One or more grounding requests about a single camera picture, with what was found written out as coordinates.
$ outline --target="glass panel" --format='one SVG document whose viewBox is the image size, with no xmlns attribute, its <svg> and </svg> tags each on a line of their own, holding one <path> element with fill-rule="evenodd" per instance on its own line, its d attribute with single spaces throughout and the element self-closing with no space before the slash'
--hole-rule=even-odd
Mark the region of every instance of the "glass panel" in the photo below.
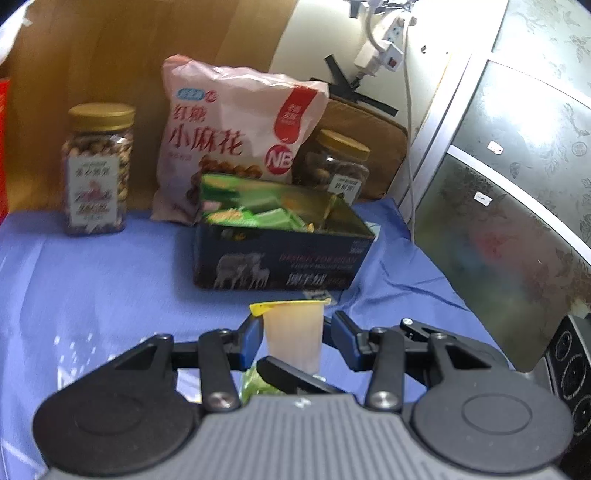
<svg viewBox="0 0 591 480">
<path fill-rule="evenodd" d="M 591 96 L 591 13 L 576 0 L 509 0 L 494 52 Z"/>
<path fill-rule="evenodd" d="M 488 206 L 474 199 L 490 197 Z M 585 316 L 591 270 L 548 225 L 446 155 L 417 212 L 417 243 L 520 370 L 565 313 Z"/>
<path fill-rule="evenodd" d="M 453 144 L 519 185 L 591 245 L 590 132 L 589 108 L 489 62 Z"/>
</svg>

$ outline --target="gold jar lid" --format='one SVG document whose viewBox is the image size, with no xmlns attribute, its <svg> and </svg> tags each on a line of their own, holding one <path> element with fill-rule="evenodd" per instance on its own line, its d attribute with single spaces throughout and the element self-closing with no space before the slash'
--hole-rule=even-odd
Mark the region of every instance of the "gold jar lid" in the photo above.
<svg viewBox="0 0 591 480">
<path fill-rule="evenodd" d="M 68 111 L 76 132 L 115 132 L 134 124 L 135 108 L 124 103 L 81 103 Z"/>
<path fill-rule="evenodd" d="M 332 130 L 320 130 L 316 141 L 323 147 L 352 157 L 360 162 L 366 161 L 371 152 L 368 147 L 359 143 L 357 140 L 353 140 Z"/>
</svg>

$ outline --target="blue brand logo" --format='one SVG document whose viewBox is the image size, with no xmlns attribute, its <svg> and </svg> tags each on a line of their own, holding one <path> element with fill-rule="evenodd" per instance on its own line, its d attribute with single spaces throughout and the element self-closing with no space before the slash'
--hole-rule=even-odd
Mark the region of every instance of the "blue brand logo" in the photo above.
<svg viewBox="0 0 591 480">
<path fill-rule="evenodd" d="M 201 88 L 181 88 L 177 92 L 177 98 L 181 100 L 193 100 L 195 102 L 203 100 L 205 97 L 205 91 Z"/>
</svg>

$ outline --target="blue tablecloth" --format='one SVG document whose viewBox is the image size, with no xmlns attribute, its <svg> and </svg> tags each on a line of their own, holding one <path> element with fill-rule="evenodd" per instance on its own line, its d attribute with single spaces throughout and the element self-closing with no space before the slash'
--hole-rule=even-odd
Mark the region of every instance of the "blue tablecloth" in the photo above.
<svg viewBox="0 0 591 480">
<path fill-rule="evenodd" d="M 411 317 L 494 345 L 411 244 L 391 200 L 356 210 L 381 231 L 354 284 L 331 309 L 343 309 L 362 327 Z M 301 292 L 199 290 L 191 277 L 192 236 L 192 229 L 151 222 L 147 213 L 131 214 L 122 233 L 91 238 L 66 237 L 57 213 L 13 213 L 0 226 L 0 479 L 31 480 L 44 470 L 31 436 L 35 409 L 110 356 L 155 332 L 183 341 L 235 328 L 255 301 L 302 298 Z M 368 374 L 350 372 L 336 351 L 323 348 L 320 374 L 363 399 Z M 265 352 L 263 344 L 259 355 Z M 178 389 L 198 398 L 199 373 L 181 372 Z M 407 377 L 405 400 L 422 392 Z"/>
</svg>

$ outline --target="white cable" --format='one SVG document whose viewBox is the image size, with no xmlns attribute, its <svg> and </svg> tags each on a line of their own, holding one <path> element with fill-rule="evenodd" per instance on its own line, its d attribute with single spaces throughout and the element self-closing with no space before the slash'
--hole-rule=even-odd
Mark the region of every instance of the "white cable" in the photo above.
<svg viewBox="0 0 591 480">
<path fill-rule="evenodd" d="M 371 20 L 374 17 L 374 13 L 377 7 L 373 7 L 372 5 L 368 5 L 368 10 L 365 13 L 365 22 L 363 23 L 365 26 L 365 35 L 367 36 L 369 42 L 374 46 L 374 48 L 380 52 L 384 53 L 386 51 L 385 48 L 381 47 L 378 42 L 375 41 L 374 32 L 372 31 L 371 27 Z"/>
<path fill-rule="evenodd" d="M 404 84 L 406 87 L 406 95 L 407 95 L 407 118 L 408 118 L 408 135 L 407 135 L 407 154 L 406 154 L 406 163 L 407 163 L 407 173 L 408 173 L 408 192 L 410 194 L 410 208 L 411 208 L 411 216 L 410 216 L 410 239 L 411 242 L 414 244 L 414 226 L 415 226 L 415 217 L 416 217 L 416 205 L 414 203 L 414 179 L 413 179 L 413 168 L 410 164 L 410 147 L 413 144 L 413 123 L 412 123 L 412 112 L 413 112 L 413 99 L 410 94 L 410 82 L 408 81 L 408 27 L 412 23 L 413 16 L 412 15 L 405 15 L 404 16 L 404 28 L 402 30 L 402 51 L 404 52 L 404 62 L 402 65 L 402 69 L 404 71 Z"/>
</svg>

